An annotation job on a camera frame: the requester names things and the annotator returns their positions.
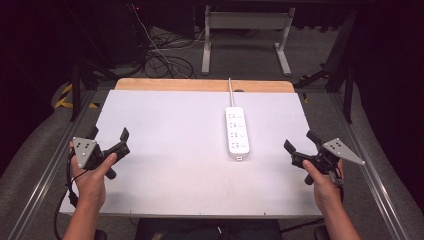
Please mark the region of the person's right hand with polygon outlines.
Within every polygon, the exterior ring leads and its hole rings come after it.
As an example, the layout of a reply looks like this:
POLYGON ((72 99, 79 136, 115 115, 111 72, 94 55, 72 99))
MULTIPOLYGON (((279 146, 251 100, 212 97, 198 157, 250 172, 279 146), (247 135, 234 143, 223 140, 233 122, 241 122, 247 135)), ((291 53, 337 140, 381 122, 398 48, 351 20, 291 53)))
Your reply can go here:
POLYGON ((343 208, 340 191, 327 175, 321 174, 308 160, 302 162, 304 169, 314 180, 314 198, 323 214, 336 213, 343 208))

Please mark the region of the white power strip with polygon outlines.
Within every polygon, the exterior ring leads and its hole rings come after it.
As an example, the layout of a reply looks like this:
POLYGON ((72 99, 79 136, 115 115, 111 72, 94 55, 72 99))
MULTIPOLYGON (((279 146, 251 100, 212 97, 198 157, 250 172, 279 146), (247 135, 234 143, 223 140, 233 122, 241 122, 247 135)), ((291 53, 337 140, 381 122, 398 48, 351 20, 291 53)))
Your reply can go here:
POLYGON ((228 155, 242 161, 250 153, 250 144, 244 110, 241 107, 225 109, 228 155))

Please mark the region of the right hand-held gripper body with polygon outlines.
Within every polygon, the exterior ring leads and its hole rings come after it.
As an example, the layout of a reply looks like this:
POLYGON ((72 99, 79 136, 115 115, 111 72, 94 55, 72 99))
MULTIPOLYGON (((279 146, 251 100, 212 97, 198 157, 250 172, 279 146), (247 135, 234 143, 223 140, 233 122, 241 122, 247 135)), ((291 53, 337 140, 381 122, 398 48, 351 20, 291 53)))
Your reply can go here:
POLYGON ((365 161, 349 149, 339 138, 323 143, 322 148, 318 150, 316 155, 306 155, 296 150, 291 155, 291 160, 292 164, 299 168, 303 167, 302 162, 304 160, 310 161, 321 174, 329 175, 336 186, 344 184, 338 167, 340 160, 347 160, 358 165, 365 164, 365 161))

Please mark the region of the aluminium rail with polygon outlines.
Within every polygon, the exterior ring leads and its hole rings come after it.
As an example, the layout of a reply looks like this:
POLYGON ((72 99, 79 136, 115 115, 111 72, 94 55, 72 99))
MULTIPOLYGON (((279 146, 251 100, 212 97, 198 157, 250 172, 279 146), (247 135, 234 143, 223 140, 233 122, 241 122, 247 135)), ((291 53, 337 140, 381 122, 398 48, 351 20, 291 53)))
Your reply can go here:
POLYGON ((49 163, 40 179, 37 181, 37 184, 35 185, 35 188, 29 200, 27 201, 25 208, 20 214, 20 217, 14 225, 14 228, 9 234, 7 240, 22 240, 25 236, 51 186, 51 183, 58 169, 60 168, 62 160, 68 154, 69 140, 75 134, 75 130, 80 124, 81 119, 84 117, 84 114, 92 102, 95 94, 95 90, 88 90, 86 93, 82 94, 80 101, 80 112, 77 113, 75 117, 72 117, 71 121, 68 123, 66 131, 58 142, 54 154, 50 158, 49 163))
POLYGON ((351 124, 345 118, 343 113, 343 104, 339 97, 334 94, 329 94, 330 101, 336 112, 341 119, 344 128, 346 129, 350 141, 353 144, 355 152, 358 156, 365 161, 365 164, 361 167, 361 171, 364 175, 364 178, 370 188, 370 191, 373 195, 373 198, 376 202, 376 205, 385 221, 385 224, 389 230, 389 233, 393 240, 410 240, 410 237, 405 230, 403 224, 398 217, 398 214, 395 211, 394 205, 387 193, 387 190, 381 181, 381 178, 378 176, 378 173, 373 165, 372 160, 370 159, 367 151, 364 149, 361 142, 357 139, 356 133, 351 124))

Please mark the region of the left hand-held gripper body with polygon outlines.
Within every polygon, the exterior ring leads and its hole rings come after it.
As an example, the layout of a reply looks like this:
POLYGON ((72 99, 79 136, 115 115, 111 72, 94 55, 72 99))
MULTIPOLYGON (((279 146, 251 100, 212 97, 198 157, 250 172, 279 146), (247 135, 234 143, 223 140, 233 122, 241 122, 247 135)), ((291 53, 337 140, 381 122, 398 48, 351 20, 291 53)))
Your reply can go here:
POLYGON ((95 140, 80 137, 73 138, 73 146, 78 167, 85 170, 96 169, 112 153, 117 155, 116 161, 130 153, 127 137, 122 137, 119 143, 107 150, 101 150, 95 140))

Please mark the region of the black metal stand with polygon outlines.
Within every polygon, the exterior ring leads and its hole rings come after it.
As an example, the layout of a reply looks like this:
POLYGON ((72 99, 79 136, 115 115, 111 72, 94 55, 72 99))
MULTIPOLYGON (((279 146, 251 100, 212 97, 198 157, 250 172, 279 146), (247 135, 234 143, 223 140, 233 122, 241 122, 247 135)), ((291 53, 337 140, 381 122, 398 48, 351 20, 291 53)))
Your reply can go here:
POLYGON ((101 67, 99 64, 94 63, 93 61, 87 59, 78 60, 71 72, 71 81, 72 84, 72 117, 71 122, 74 122, 80 112, 82 111, 82 101, 81 101, 81 87, 80 84, 83 83, 88 90, 96 90, 98 86, 97 77, 95 72, 99 72, 107 80, 117 81, 120 79, 118 75, 107 70, 104 67, 101 67))
POLYGON ((335 93, 342 85, 345 85, 343 115, 348 123, 352 122, 351 106, 353 97, 353 77, 351 76, 352 70, 348 59, 348 45, 355 24, 356 14, 357 10, 351 10, 347 14, 329 56, 322 65, 322 69, 313 75, 304 75, 300 81, 294 85, 296 89, 301 89, 325 77, 328 77, 325 88, 329 93, 335 93))

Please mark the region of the grey metal table frame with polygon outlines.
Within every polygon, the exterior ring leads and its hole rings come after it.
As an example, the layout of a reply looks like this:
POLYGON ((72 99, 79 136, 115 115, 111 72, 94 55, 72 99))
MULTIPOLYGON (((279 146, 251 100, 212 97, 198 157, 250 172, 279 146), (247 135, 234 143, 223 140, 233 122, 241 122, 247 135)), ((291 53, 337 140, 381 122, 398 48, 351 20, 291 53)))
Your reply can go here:
POLYGON ((295 16, 295 8, 280 13, 259 12, 217 12, 211 6, 205 7, 204 47, 201 73, 208 75, 211 62, 211 29, 258 29, 281 30, 281 40, 274 44, 282 72, 285 76, 292 74, 285 55, 285 45, 295 16))

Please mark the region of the person's left hand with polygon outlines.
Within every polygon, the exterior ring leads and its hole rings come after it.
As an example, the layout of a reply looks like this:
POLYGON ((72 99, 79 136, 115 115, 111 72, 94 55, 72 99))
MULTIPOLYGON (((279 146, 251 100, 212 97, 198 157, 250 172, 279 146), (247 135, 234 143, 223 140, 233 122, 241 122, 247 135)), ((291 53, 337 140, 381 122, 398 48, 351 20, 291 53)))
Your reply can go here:
POLYGON ((79 194, 76 211, 100 211, 106 199, 105 175, 116 160, 117 154, 111 153, 96 169, 86 171, 78 167, 75 156, 71 158, 71 173, 79 194))

